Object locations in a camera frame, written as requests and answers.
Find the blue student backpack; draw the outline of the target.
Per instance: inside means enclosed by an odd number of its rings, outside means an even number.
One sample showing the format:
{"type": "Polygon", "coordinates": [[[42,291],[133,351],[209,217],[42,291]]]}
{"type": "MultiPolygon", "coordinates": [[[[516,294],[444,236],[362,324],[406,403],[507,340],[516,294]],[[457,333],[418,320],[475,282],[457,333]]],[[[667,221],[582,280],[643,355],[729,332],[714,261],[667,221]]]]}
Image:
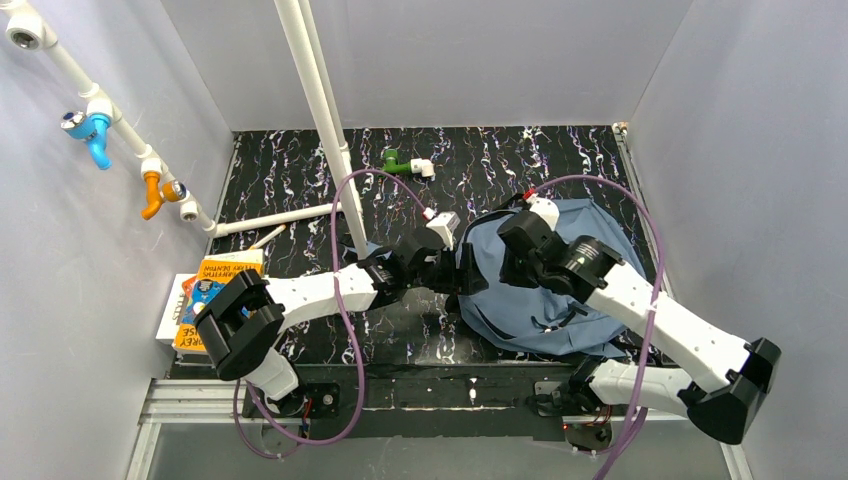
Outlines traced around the blue student backpack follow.
{"type": "MultiPolygon", "coordinates": [[[[570,280],[569,291],[550,291],[541,287],[513,287],[500,281],[506,247],[497,229],[519,211],[493,211],[465,229],[453,251],[456,265],[461,244],[473,244],[476,261],[489,287],[470,296],[447,294],[446,309],[458,312],[472,330],[503,350],[549,356],[574,352],[619,356],[612,341],[625,327],[619,320],[585,304],[589,290],[584,284],[570,280]]],[[[414,287],[405,282],[397,245],[373,249],[361,264],[381,266],[386,272],[389,290],[378,296],[376,307],[414,287]]]]}

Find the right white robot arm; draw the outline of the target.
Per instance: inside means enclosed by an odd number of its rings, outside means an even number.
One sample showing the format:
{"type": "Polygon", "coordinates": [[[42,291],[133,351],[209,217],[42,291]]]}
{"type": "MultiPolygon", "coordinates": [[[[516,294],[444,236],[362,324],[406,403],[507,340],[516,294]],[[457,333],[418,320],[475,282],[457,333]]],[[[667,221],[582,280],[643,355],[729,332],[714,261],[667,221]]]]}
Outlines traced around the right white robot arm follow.
{"type": "Polygon", "coordinates": [[[581,407],[623,405],[634,392],[649,409],[690,420],[700,431],[738,445],[771,391],[782,351],[772,341],[746,341],[709,324],[666,293],[655,293],[623,257],[600,240],[563,240],[540,215],[520,211],[497,230],[507,252],[536,285],[644,334],[675,361],[673,368],[593,360],[562,394],[581,407]]]}

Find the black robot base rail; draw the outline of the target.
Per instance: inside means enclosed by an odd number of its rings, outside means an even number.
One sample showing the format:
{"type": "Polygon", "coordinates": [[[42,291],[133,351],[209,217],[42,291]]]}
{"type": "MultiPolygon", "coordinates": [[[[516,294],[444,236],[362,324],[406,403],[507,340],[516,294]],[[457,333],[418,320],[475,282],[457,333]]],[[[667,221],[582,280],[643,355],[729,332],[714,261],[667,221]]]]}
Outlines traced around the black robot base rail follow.
{"type": "MultiPolygon", "coordinates": [[[[463,365],[377,364],[366,369],[365,402],[353,438],[401,436],[526,437],[562,441],[561,419],[542,417],[528,401],[544,382],[559,385],[575,363],[463,365]]],[[[354,413],[352,365],[298,365],[300,386],[268,405],[285,426],[307,425],[313,439],[340,433],[354,413]]]]}

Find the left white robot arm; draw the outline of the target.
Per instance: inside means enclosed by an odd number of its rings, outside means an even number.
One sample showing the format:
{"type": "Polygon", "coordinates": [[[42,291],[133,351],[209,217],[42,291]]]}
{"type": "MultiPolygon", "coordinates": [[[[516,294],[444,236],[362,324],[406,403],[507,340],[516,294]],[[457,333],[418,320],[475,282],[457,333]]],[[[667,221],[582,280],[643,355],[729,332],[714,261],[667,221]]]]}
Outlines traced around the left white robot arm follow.
{"type": "Polygon", "coordinates": [[[419,227],[338,272],[264,279],[253,268],[243,270],[196,314],[194,326],[220,380],[246,381],[277,401],[300,385],[275,348],[287,329],[342,311],[381,308],[410,288],[459,296],[487,286],[471,244],[454,251],[438,233],[419,227]]]}

